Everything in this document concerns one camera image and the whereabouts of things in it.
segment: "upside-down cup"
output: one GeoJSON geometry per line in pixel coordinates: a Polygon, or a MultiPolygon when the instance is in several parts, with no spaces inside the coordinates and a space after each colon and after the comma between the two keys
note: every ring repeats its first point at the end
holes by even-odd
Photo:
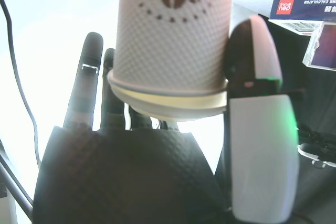
{"type": "MultiPolygon", "coordinates": [[[[184,99],[211,97],[211,101],[187,109],[216,107],[218,113],[223,111],[223,103],[215,105],[213,100],[224,93],[223,53],[231,2],[120,0],[114,69],[108,76],[116,95],[127,93],[131,98],[122,100],[141,112],[146,110],[135,102],[137,94],[149,95],[147,103],[153,99],[158,105],[180,109],[184,99]],[[173,98],[174,102],[160,104],[158,99],[162,98],[173,98]]],[[[165,113],[158,109],[148,114],[160,117],[165,113]]]]}

